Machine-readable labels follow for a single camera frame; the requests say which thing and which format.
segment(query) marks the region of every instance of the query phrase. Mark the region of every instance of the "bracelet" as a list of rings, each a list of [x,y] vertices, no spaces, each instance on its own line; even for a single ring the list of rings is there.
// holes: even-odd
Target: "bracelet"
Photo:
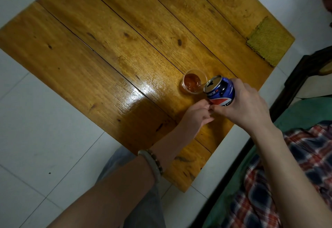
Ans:
[[[152,171],[154,178],[156,182],[160,182],[161,176],[163,175],[164,171],[163,168],[160,165],[160,162],[158,161],[156,155],[151,151],[151,150],[140,150],[138,152],[139,155],[142,155],[146,161],[149,163]]]

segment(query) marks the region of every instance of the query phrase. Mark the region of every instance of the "gray pants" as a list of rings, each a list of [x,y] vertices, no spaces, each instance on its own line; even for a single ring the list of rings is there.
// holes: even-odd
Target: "gray pants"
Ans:
[[[136,156],[124,146],[120,147],[108,160],[97,181],[130,162],[135,157]],[[145,197],[143,197],[138,205],[136,205],[135,209],[132,210],[129,216],[125,219],[123,227],[166,228],[157,184],[147,192]]]

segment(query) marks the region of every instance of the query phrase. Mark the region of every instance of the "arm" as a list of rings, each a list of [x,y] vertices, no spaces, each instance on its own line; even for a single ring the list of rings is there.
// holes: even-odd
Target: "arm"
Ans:
[[[234,79],[235,99],[215,112],[242,127],[255,142],[285,227],[330,227],[332,212],[289,151],[270,118],[266,102],[240,79]]]
[[[209,107],[206,100],[192,105],[179,125],[151,147],[164,170],[201,126],[213,120]],[[49,227],[119,227],[154,184],[149,164],[139,155],[89,189]]]

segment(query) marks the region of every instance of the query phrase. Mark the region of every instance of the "pepsi can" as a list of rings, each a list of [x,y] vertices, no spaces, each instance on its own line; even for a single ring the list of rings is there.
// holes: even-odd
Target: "pepsi can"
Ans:
[[[233,82],[221,75],[211,78],[205,84],[203,91],[211,103],[220,106],[228,106],[235,96]]]

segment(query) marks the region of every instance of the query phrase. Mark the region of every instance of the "plaid shirt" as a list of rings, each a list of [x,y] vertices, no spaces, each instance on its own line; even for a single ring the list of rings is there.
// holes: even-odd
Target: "plaid shirt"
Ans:
[[[301,169],[332,210],[332,121],[322,121],[309,130],[290,130],[284,133],[284,140]],[[222,227],[282,227],[258,155],[251,160]]]

